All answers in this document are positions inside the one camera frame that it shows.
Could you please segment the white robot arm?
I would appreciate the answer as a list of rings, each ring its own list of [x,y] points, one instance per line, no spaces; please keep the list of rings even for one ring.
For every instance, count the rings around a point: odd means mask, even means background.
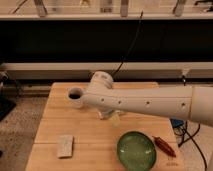
[[[114,89],[112,76],[98,71],[85,89],[83,100],[105,110],[190,120],[213,127],[213,87]]]

